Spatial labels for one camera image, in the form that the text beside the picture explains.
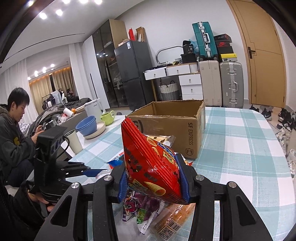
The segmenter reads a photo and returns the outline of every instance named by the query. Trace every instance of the jeans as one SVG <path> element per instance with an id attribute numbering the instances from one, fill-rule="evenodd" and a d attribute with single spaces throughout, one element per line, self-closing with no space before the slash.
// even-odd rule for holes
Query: jeans
<path id="1" fill-rule="evenodd" d="M 33 170 L 34 166 L 28 159 L 22 160 L 17 167 L 11 170 L 5 185 L 20 187 L 22 182 L 29 177 Z"/>

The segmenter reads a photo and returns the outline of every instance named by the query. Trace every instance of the metal bolt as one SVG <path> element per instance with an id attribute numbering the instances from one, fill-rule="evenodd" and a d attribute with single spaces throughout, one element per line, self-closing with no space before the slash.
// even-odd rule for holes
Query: metal bolt
<path id="1" fill-rule="evenodd" d="M 79 183 L 78 182 L 74 182 L 71 184 L 72 188 L 78 188 L 79 187 Z"/>
<path id="2" fill-rule="evenodd" d="M 105 181 L 110 181 L 110 180 L 112 180 L 112 176 L 111 175 L 106 175 L 106 176 L 104 176 L 104 180 Z"/>
<path id="3" fill-rule="evenodd" d="M 197 175 L 195 178 L 196 178 L 196 180 L 198 180 L 198 181 L 202 181 L 202 180 L 205 179 L 205 177 L 204 177 L 203 175 Z"/>
<path id="4" fill-rule="evenodd" d="M 235 182 L 230 182 L 230 183 L 229 183 L 229 186 L 230 186 L 231 188 L 236 188 L 237 184 L 236 184 Z"/>

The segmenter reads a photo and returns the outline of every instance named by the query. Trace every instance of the red snack package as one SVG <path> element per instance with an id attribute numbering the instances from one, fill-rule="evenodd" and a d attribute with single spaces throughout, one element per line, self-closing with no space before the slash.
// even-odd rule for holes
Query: red snack package
<path id="1" fill-rule="evenodd" d="M 143 135 L 129 118 L 121 123 L 121 131 L 129 188 L 169 203 L 186 204 L 174 151 Z"/>

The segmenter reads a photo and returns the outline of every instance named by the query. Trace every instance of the green mug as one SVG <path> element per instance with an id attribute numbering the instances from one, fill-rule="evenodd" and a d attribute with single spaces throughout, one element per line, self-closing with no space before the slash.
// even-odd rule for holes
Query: green mug
<path id="1" fill-rule="evenodd" d="M 111 110 L 110 113 L 101 115 L 101 120 L 105 122 L 105 125 L 111 125 L 114 122 L 115 111 Z"/>

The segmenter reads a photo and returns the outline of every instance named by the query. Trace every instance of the gold curtain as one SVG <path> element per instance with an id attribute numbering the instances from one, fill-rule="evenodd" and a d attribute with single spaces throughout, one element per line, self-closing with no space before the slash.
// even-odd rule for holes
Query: gold curtain
<path id="1" fill-rule="evenodd" d="M 54 86 L 56 90 L 62 89 L 67 95 L 67 89 L 70 89 L 74 92 L 74 82 L 72 77 L 72 70 L 71 67 L 60 69 L 54 73 L 52 73 Z"/>
<path id="2" fill-rule="evenodd" d="M 29 83 L 29 86 L 32 93 L 35 108 L 38 114 L 40 114 L 43 111 L 42 97 L 52 92 L 52 86 L 50 84 L 49 75 L 43 76 L 40 79 L 32 81 L 31 83 Z"/>

